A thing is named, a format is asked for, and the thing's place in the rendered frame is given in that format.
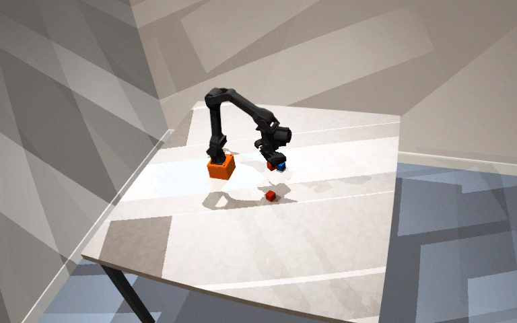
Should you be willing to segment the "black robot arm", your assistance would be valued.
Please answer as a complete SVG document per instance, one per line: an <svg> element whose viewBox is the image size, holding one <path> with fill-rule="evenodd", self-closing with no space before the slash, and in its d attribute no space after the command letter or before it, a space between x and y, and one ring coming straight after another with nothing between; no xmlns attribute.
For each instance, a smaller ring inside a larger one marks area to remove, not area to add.
<svg viewBox="0 0 517 323"><path fill-rule="evenodd" d="M222 165L226 160L222 149L227 142L227 136L221 132L220 106L222 102L231 102L249 114L258 125L256 131L261 132L261 138L264 142L277 141L275 143L276 149L286 146L291 141L292 131L289 127L279 127L280 122L270 110L254 105L232 88L215 87L205 95L205 103L210 109L211 117L211 138L209 148L206 151L211 158L210 164ZM274 123L270 126L272 122Z"/></svg>

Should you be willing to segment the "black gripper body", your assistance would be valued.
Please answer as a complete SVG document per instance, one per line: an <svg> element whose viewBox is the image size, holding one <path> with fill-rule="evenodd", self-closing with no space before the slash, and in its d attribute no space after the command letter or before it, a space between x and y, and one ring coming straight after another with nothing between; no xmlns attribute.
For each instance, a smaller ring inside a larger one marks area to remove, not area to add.
<svg viewBox="0 0 517 323"><path fill-rule="evenodd" d="M260 146L260 149L261 149L262 152L265 152L266 154L269 154L271 156L271 163L274 166L278 166L279 164L282 164L283 162L287 161L287 158L286 158L286 156L284 154L282 154L281 152L279 153L278 151L275 151L275 150L277 150L275 148L275 143L276 142L277 141L275 141L275 140L272 140L270 142L264 142L262 140L262 138L259 139L259 140L256 140L254 142L254 146L257 149Z"/></svg>

